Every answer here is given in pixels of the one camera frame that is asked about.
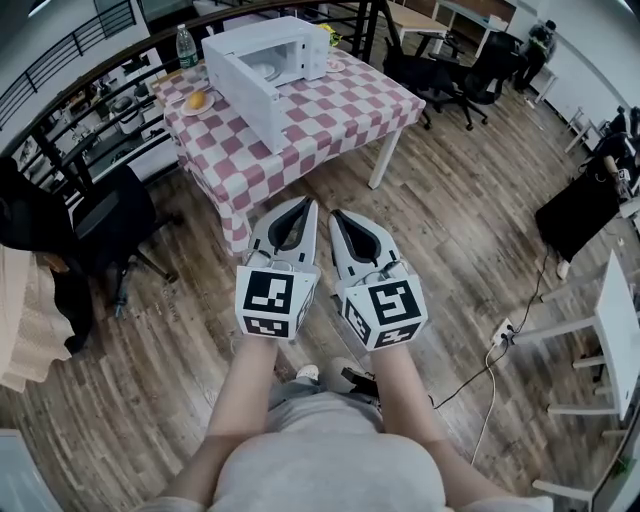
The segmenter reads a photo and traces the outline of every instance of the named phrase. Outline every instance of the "railing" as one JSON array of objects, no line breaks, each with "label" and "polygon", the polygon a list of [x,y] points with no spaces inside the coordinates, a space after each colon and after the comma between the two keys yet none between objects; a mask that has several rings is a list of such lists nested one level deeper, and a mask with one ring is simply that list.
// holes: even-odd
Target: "railing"
[{"label": "railing", "polygon": [[[343,41],[351,45],[351,54],[360,57],[365,62],[369,61],[371,55],[371,49],[373,45],[376,25],[378,21],[379,7],[385,5],[386,0],[360,0],[359,2],[347,2],[346,0],[329,0],[330,14],[323,14],[316,10],[317,2],[315,0],[266,0],[256,3],[248,3],[247,0],[242,1],[243,4],[238,7],[232,7],[223,11],[219,11],[207,16],[196,18],[186,23],[188,29],[196,27],[213,27],[214,32],[224,31],[224,21],[247,16],[250,14],[265,14],[282,15],[292,14],[296,11],[302,11],[303,8],[307,12],[314,11],[317,13],[318,18],[312,23],[335,23],[341,24],[341,26],[349,27],[353,30],[352,33],[348,33],[349,29],[340,29],[339,33],[343,36]],[[385,16],[390,17],[388,14],[388,8],[385,9]],[[155,34],[145,40],[126,48],[120,53],[109,58],[105,62],[101,63],[96,68],[89,71],[84,76],[80,77],[62,91],[58,96],[47,105],[47,107],[14,139],[5,147],[2,152],[2,156],[12,156],[20,149],[23,143],[29,139],[38,146],[38,149],[32,154],[28,161],[22,162],[21,170],[26,173],[30,170],[34,163],[38,159],[48,159],[51,164],[51,169],[46,173],[40,173],[38,176],[31,176],[29,172],[28,176],[39,186],[48,186],[47,183],[51,182],[52,176],[61,172],[65,179],[59,186],[56,186],[53,193],[61,194],[65,198],[71,196],[76,197],[75,192],[80,192],[81,195],[90,193],[93,187],[93,180],[96,178],[96,172],[93,172],[92,166],[94,166],[101,158],[104,158],[107,154],[113,154],[114,150],[117,150],[124,142],[132,139],[140,138],[141,133],[144,130],[148,130],[156,125],[162,126],[162,115],[158,115],[153,119],[150,119],[142,126],[138,127],[133,133],[119,137],[118,141],[113,145],[105,145],[104,143],[100,147],[100,152],[97,155],[93,155],[91,158],[83,156],[86,155],[88,149],[92,148],[97,138],[103,134],[110,127],[118,124],[118,122],[128,117],[132,112],[136,112],[145,105],[149,105],[155,100],[153,95],[139,104],[134,104],[128,108],[125,112],[113,117],[110,120],[105,120],[103,123],[96,127],[96,129],[86,138],[81,140],[73,149],[67,154],[60,154],[59,149],[56,147],[56,141],[58,141],[69,130],[73,130],[78,124],[85,119],[91,112],[108,106],[116,97],[121,96],[123,93],[128,94],[128,90],[133,90],[138,84],[144,82],[148,78],[152,77],[156,73],[165,70],[168,67],[175,66],[178,61],[177,57],[170,61],[163,62],[160,66],[148,70],[140,76],[132,79],[125,85],[119,87],[116,90],[111,91],[98,101],[92,103],[92,105],[85,110],[82,114],[73,119],[62,130],[56,130],[56,135],[46,136],[41,129],[42,123],[48,119],[52,113],[56,110],[63,108],[66,103],[74,97],[79,91],[86,90],[88,86],[93,84],[96,80],[101,79],[104,75],[122,65],[123,63],[137,58],[142,53],[154,48],[160,43],[167,40],[173,40],[176,37],[176,29],[167,29],[161,33]],[[200,56],[202,56],[201,42],[196,41],[196,45],[199,47]],[[135,157],[144,154],[146,151],[153,149],[162,142],[168,140],[169,134],[163,133],[152,139],[146,140],[141,147],[140,151],[136,149]],[[118,160],[114,166],[125,165],[134,157],[127,156]]]},{"label": "railing", "polygon": [[54,44],[0,96],[0,130],[29,98],[67,64],[115,34],[135,25],[129,0],[110,7]]}]

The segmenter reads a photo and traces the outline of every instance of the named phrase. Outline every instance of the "water bottle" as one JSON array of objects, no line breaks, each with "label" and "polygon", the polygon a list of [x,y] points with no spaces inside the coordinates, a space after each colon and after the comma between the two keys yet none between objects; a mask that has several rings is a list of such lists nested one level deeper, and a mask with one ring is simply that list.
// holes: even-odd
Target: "water bottle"
[{"label": "water bottle", "polygon": [[178,38],[176,39],[176,51],[180,59],[182,74],[187,80],[198,78],[196,66],[198,65],[198,51],[193,37],[185,25],[178,25]]}]

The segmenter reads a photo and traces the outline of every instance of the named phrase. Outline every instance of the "checkered tablecloth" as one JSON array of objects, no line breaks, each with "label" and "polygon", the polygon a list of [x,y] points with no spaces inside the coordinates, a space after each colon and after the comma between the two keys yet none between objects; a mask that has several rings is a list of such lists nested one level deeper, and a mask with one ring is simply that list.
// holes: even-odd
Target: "checkered tablecloth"
[{"label": "checkered tablecloth", "polygon": [[368,64],[337,49],[339,73],[298,80],[278,88],[290,124],[290,144],[272,154],[217,92],[210,110],[185,116],[175,101],[205,83],[182,75],[153,86],[164,104],[165,121],[180,164],[215,204],[230,254],[245,250],[251,236],[250,210],[320,163],[415,123],[424,101]]}]

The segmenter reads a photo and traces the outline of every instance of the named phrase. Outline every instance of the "white wall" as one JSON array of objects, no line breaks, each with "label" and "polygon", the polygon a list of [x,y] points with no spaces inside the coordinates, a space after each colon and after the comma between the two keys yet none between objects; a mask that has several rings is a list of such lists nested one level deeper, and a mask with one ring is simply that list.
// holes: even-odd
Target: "white wall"
[{"label": "white wall", "polygon": [[[133,0],[131,4],[137,24],[97,44],[53,75],[2,127],[0,149],[78,77],[127,46],[149,37],[137,2]],[[53,44],[96,14],[92,0],[55,0],[30,18],[0,52],[0,94]]]},{"label": "white wall", "polygon": [[[630,10],[616,0],[519,3],[509,27],[513,35],[526,39],[536,18],[557,24],[558,49],[549,67],[559,79],[547,101],[563,117],[570,119],[582,106],[600,124],[619,105],[640,104],[640,21]],[[592,137],[589,145],[595,143]]]}]

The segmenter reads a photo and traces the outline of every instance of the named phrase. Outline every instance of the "wooden floor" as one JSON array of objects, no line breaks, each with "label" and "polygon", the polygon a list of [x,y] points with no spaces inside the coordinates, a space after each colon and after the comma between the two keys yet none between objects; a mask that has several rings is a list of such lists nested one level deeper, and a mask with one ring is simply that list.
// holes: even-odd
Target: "wooden floor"
[{"label": "wooden floor", "polygon": [[[576,175],[584,157],[563,153],[571,136],[544,106],[535,110],[507,90],[488,107],[490,122],[467,132],[455,107],[433,113],[433,129],[405,129],[382,185],[366,183],[379,143],[321,165],[270,200],[299,195],[320,204],[316,261],[324,271],[296,342],[283,343],[277,378],[306,363],[354,357],[357,346],[330,300],[334,281],[327,214],[345,208],[386,226],[420,275],[432,328],[412,345],[425,385],[439,403],[482,367],[493,331],[523,318],[545,256],[534,212]],[[97,326],[88,348],[52,366],[24,394],[0,390],[0,427],[24,434],[43,477],[65,511],[128,510],[154,496],[196,449],[239,339],[233,313],[236,261],[221,245],[214,207],[179,172],[153,190],[159,210],[180,211],[145,248],[180,280],[168,285],[144,268],[129,285],[129,306],[115,319],[94,291]],[[621,238],[625,243],[618,245]],[[579,274],[614,249],[637,268],[639,244],[614,220],[574,261]],[[541,291],[558,284],[547,261]],[[526,328],[585,313],[592,288],[557,304],[534,304]],[[497,364],[497,398],[477,459],[505,488],[532,494],[535,478],[593,485],[615,448],[600,432],[608,418],[550,417],[550,400],[586,402],[589,370],[571,361],[594,336],[562,336],[518,346]],[[469,459],[491,398],[483,376],[439,412]],[[558,500],[557,510],[571,503]]]}]

